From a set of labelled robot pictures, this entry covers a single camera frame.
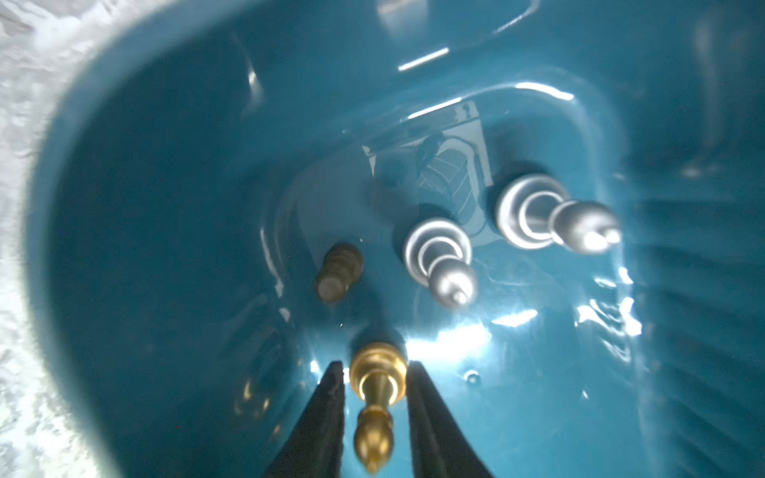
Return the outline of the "dark chess piece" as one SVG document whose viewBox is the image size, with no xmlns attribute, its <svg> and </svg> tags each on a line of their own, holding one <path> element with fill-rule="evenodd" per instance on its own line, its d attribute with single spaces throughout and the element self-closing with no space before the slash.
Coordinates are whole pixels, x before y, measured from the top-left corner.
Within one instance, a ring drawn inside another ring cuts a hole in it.
<svg viewBox="0 0 765 478">
<path fill-rule="evenodd" d="M 315 292 L 324 303 L 343 300 L 348 290 L 362 278 L 364 258 L 360 250 L 350 243 L 333 246 L 324 257 L 315 279 Z"/>
</svg>

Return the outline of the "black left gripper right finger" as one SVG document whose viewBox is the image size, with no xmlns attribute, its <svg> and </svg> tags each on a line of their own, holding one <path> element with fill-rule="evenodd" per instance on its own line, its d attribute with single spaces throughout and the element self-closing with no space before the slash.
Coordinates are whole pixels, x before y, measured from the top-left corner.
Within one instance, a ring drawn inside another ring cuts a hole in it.
<svg viewBox="0 0 765 478">
<path fill-rule="evenodd" d="M 408 365 L 406 400 L 414 477 L 492 477 L 416 360 Z"/>
</svg>

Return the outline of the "silver chess piece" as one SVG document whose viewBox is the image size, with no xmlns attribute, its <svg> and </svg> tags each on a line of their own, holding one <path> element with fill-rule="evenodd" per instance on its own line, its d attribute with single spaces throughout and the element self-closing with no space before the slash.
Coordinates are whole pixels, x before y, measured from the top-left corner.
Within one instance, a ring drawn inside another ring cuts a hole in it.
<svg viewBox="0 0 765 478">
<path fill-rule="evenodd" d="M 418 223 L 408 233 L 402 261 L 410 277 L 428 288 L 436 303 L 460 310 L 478 296 L 472 252 L 469 236 L 457 223 L 433 218 Z"/>
<path fill-rule="evenodd" d="M 498 196 L 494 220 L 504 239 L 522 250 L 559 245 L 580 255 L 600 255 L 622 243 L 615 212 L 597 201 L 573 199 L 545 174 L 526 174 Z"/>
</svg>

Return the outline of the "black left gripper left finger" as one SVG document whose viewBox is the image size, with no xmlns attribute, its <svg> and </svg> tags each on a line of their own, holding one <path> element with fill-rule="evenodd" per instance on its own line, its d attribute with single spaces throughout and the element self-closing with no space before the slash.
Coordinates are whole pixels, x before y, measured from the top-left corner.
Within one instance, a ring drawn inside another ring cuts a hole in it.
<svg viewBox="0 0 765 478">
<path fill-rule="evenodd" d="M 331 362 L 289 439 L 262 477 L 340 477 L 346 386 L 341 362 Z"/>
</svg>

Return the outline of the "gold chess piece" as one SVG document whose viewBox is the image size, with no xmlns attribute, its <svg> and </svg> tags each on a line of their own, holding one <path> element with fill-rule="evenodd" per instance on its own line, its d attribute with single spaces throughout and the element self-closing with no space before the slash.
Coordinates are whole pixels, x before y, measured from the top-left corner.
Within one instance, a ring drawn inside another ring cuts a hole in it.
<svg viewBox="0 0 765 478">
<path fill-rule="evenodd" d="M 379 473 L 394 452 L 390 407 L 406 396 L 407 374 L 404 354 L 390 344 L 369 344 L 358 350 L 352 360 L 350 384 L 365 404 L 357 420 L 354 450 L 370 475 Z"/>
</svg>

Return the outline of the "teal plastic storage box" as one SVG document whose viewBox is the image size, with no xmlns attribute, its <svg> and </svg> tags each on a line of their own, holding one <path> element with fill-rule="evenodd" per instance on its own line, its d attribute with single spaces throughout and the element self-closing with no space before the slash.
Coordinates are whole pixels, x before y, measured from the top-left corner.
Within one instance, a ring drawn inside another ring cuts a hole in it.
<svg viewBox="0 0 765 478">
<path fill-rule="evenodd" d="M 617 215 L 600 255 L 494 220 L 526 174 Z M 457 223 L 449 310 L 402 249 Z M 364 258 L 343 300 L 315 279 Z M 91 65 L 35 169 L 24 251 L 54 374 L 121 477 L 262 477 L 326 368 L 340 477 L 376 475 L 349 372 L 421 362 L 492 477 L 764 473 L 760 1 L 181 1 Z"/>
</svg>

